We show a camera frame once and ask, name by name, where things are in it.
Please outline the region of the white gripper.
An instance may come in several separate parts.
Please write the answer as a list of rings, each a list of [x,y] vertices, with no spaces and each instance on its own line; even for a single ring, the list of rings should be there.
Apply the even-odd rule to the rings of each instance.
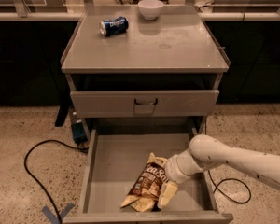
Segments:
[[[191,179],[197,173],[204,171],[205,164],[193,157],[187,149],[179,154],[174,154],[165,164],[165,173],[170,181],[163,183],[157,206],[165,207],[178,191],[178,185]]]

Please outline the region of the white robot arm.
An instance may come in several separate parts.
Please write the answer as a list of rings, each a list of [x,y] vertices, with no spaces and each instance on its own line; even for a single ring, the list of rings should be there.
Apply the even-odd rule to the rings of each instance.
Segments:
[[[163,184],[157,206],[165,207],[178,191],[178,186],[193,175],[226,164],[280,191],[280,156],[265,152],[230,147],[209,135],[198,134],[189,147],[174,154],[165,163],[168,184]]]

